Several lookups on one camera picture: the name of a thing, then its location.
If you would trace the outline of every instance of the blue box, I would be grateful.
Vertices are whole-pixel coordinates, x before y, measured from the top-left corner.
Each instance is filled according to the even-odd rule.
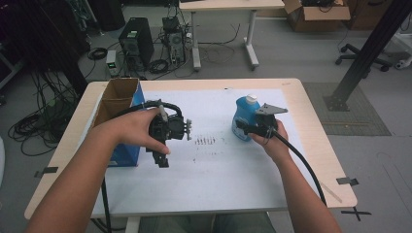
[[[143,90],[138,79],[112,79],[103,92],[102,99],[94,118],[93,126],[113,118],[133,103],[145,102]],[[119,144],[110,158],[109,167],[137,166],[140,147]]]

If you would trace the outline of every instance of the black tape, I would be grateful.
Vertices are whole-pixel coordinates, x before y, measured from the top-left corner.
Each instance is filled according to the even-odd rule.
[[[353,210],[352,212],[350,212],[350,211],[341,211],[340,213],[342,213],[342,214],[356,215],[358,221],[361,221],[360,215],[365,215],[365,216],[371,216],[371,215],[372,215],[372,213],[370,213],[370,212],[359,212],[359,211],[357,210],[357,207],[354,207],[354,210]]]
[[[337,181],[337,183],[339,183],[339,184],[347,184],[347,183],[348,183],[348,184],[350,184],[351,186],[360,184],[357,179],[350,179],[350,178],[348,178],[348,177],[346,177],[346,178],[338,178],[338,179],[336,179],[336,181]]]
[[[58,167],[46,167],[43,169],[43,172],[37,171],[36,174],[34,174],[34,177],[36,178],[42,178],[44,174],[46,173],[56,173]]]

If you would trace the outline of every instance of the wrist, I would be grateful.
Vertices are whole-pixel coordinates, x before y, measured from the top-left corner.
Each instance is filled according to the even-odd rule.
[[[120,127],[110,120],[92,128],[89,134],[93,135],[92,137],[103,140],[104,142],[102,143],[106,143],[114,148],[120,143],[120,132]]]
[[[272,158],[272,160],[276,163],[276,166],[279,169],[282,169],[284,167],[289,167],[291,165],[296,165],[291,157],[291,155],[288,154],[284,154],[283,156],[281,156],[281,158],[277,157],[277,158]]]

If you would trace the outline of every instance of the hand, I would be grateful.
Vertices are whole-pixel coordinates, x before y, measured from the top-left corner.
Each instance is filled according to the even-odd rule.
[[[279,119],[277,119],[277,123],[278,133],[287,140],[288,133],[286,132],[285,126]],[[291,155],[289,154],[288,146],[282,143],[278,138],[273,137],[271,139],[266,139],[260,137],[258,134],[253,133],[251,133],[249,136],[264,148],[266,153],[277,165],[279,165],[284,160],[292,160]]]
[[[109,133],[116,136],[118,143],[137,145],[164,154],[170,150],[166,145],[149,135],[149,125],[153,118],[160,113],[159,108],[137,111],[111,119],[97,127],[107,127]]]

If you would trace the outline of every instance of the cardboard box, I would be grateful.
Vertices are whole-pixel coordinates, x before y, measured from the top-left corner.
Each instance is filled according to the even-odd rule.
[[[287,15],[284,8],[257,11],[257,17],[287,17]]]
[[[91,127],[113,118],[118,112],[130,108],[132,103],[145,102],[138,79],[112,79],[103,92]],[[137,166],[140,147],[119,144],[113,151],[109,167]]]
[[[341,20],[349,20],[349,8],[336,0],[330,8],[303,7],[299,0],[284,0],[287,20],[294,31],[334,31]]]
[[[344,24],[351,30],[373,30],[392,0],[348,0],[351,19]]]

